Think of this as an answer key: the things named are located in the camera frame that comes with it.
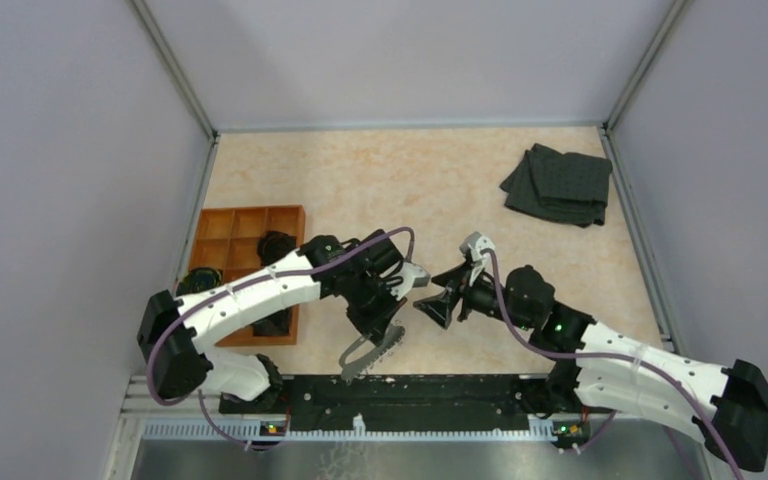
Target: black cloth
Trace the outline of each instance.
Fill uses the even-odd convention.
[[[534,144],[499,187],[505,206],[551,222],[605,224],[611,163]]]

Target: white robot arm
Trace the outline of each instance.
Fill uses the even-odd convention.
[[[349,320],[383,354],[404,332],[390,321],[405,295],[430,279],[389,240],[408,230],[379,230],[364,242],[318,236],[278,262],[215,289],[178,298],[168,291],[153,296],[137,341],[155,400],[174,403],[200,388],[246,401],[273,401],[270,393],[280,389],[281,376],[272,362],[263,355],[224,351],[216,342],[275,312],[328,295],[347,300]]]
[[[459,302],[459,321],[472,310],[503,320],[523,346],[558,362],[548,382],[560,406],[632,413],[683,432],[742,469],[763,470],[768,384],[757,367],[698,362],[628,338],[555,301],[554,287],[531,266],[514,269],[502,285],[493,242],[478,232],[461,252],[462,265],[432,279],[444,291],[414,303],[440,326],[450,326]],[[493,276],[484,271],[490,264]],[[522,329],[532,330],[529,340]]]

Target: gray wall panel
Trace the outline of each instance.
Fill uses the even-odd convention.
[[[220,130],[595,123],[670,5],[148,3]]]
[[[768,2],[691,5],[615,140],[688,353],[768,377]]]
[[[0,1],[0,479],[100,476],[206,152],[124,1]]]

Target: purple cable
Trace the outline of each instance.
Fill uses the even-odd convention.
[[[281,277],[292,277],[292,276],[306,276],[306,275],[316,275],[322,272],[327,272],[328,270],[331,270],[332,268],[336,268],[343,263],[351,260],[356,255],[359,255],[362,251],[366,250],[367,248],[383,242],[384,240],[394,236],[398,235],[402,232],[408,232],[410,234],[410,242],[408,243],[408,253],[405,256],[405,259],[410,261],[413,257],[413,244],[414,244],[414,238],[415,233],[412,228],[410,227],[399,227],[394,230],[390,230],[387,233],[384,233],[382,235],[379,235],[375,238],[372,238],[370,240],[367,240],[366,242],[363,242],[362,244],[355,247],[351,252],[340,256],[333,262],[326,263],[324,265],[320,265],[316,268],[312,268],[310,270],[288,270],[286,272],[278,272],[275,276],[278,278]],[[271,280],[271,275],[263,275],[261,277],[255,277],[250,278],[243,283],[235,286],[232,291],[238,292],[244,288],[251,287],[252,285],[257,285],[258,283],[265,282],[267,280]],[[213,295],[211,297],[208,297],[201,302],[197,303],[193,308],[187,310],[183,314],[181,314],[180,317],[178,317],[174,322],[169,324],[169,326],[166,328],[166,330],[163,331],[163,333],[160,334],[160,336],[157,338],[157,341],[154,344],[154,347],[151,349],[151,353],[148,356],[148,362],[146,365],[146,385],[148,387],[148,393],[151,395],[151,398],[157,402],[160,405],[163,405],[165,407],[170,407],[172,405],[177,405],[184,401],[185,398],[187,398],[187,395],[184,395],[182,397],[173,398],[171,400],[166,400],[160,397],[160,395],[157,393],[157,388],[154,385],[154,366],[155,363],[157,363],[157,355],[160,352],[160,347],[163,346],[164,343],[166,343],[166,340],[169,339],[169,336],[172,335],[172,332],[175,331],[176,328],[183,325],[184,322],[193,316],[196,312],[199,310],[206,308],[208,305],[215,303],[218,300],[221,300],[229,295],[228,290],[223,289],[221,292],[217,293],[216,295]]]
[[[690,474],[696,480],[702,480],[702,476],[699,475],[696,467],[693,466],[693,460],[690,459],[690,456],[687,455],[687,452],[685,452],[684,449],[681,448],[681,445],[679,445],[678,439],[675,438],[673,429],[665,426],[664,433],[667,434],[667,437],[670,439],[670,443],[673,444],[673,448],[675,448],[676,452],[678,452],[678,456],[681,457],[681,461],[684,463],[684,467],[687,468],[687,471],[690,472]]]
[[[277,447],[280,444],[281,440],[278,440],[278,442],[276,442],[275,445],[271,445],[268,447],[259,447],[257,445],[252,445],[251,441],[243,441],[243,440],[240,440],[239,438],[232,437],[231,435],[226,433],[224,430],[219,428],[219,425],[217,425],[216,422],[214,422],[213,419],[210,418],[210,413],[208,413],[207,411],[207,405],[204,404],[204,393],[202,393],[201,389],[199,389],[198,391],[198,397],[199,397],[199,407],[201,407],[201,414],[204,415],[204,419],[207,420],[207,424],[210,425],[210,428],[212,428],[214,432],[218,433],[219,436],[221,436],[225,440],[228,440],[229,442],[232,442],[232,443],[236,443],[237,445],[244,447],[246,449],[251,448],[256,452],[266,452],[266,451],[272,450],[273,448]],[[284,435],[286,435],[289,430],[290,430],[290,421],[287,420],[287,426],[284,428]]]
[[[516,341],[518,341],[523,347],[527,348],[528,350],[538,354],[542,355],[546,358],[550,358],[553,360],[576,360],[579,358],[607,358],[610,360],[621,360],[629,363],[635,363],[637,359],[630,355],[623,355],[621,353],[608,353],[608,352],[594,352],[594,353],[560,353],[560,352],[550,352],[548,350],[543,350],[542,348],[535,347],[534,345],[528,343],[527,340],[522,338],[517,331],[516,327],[514,327],[513,322],[511,321],[511,317],[508,315],[508,307],[505,305],[505,298],[502,294],[502,282],[499,280],[499,261],[496,258],[496,252],[494,252],[492,249],[484,249],[481,251],[482,255],[489,255],[490,261],[493,263],[493,283],[495,284],[496,289],[496,300],[499,302],[499,310],[501,310],[502,313],[502,319],[505,321],[505,325],[508,326],[508,330],[510,330],[511,334],[514,336]],[[699,417],[700,420],[702,420],[702,423],[705,425],[705,428],[708,430],[708,433],[711,435],[711,438],[714,440],[714,443],[717,444],[717,447],[720,449],[721,452],[723,452],[723,456],[726,458],[726,463],[729,464],[729,467],[731,467],[731,471],[734,474],[734,477],[737,480],[743,480],[743,474],[740,472],[740,467],[737,466],[737,461],[734,459],[734,455],[731,454],[731,452],[728,449],[728,446],[726,446],[726,442],[723,440],[723,437],[720,436],[720,433],[717,432],[717,429],[714,428],[714,424],[711,423],[711,419],[708,418],[708,415],[705,414],[705,411],[702,410],[702,406],[699,404],[699,401],[696,400],[696,398],[690,394],[690,392],[685,389],[681,383],[670,376],[669,373],[665,372],[661,368],[656,367],[655,365],[646,362],[641,361],[640,365],[643,368],[646,368],[647,370],[650,370],[663,378],[667,381],[673,388],[675,388],[678,393],[681,394],[682,397],[684,397],[685,400],[687,400],[687,403],[690,404],[690,407],[693,409],[693,411],[696,413],[696,416]]]

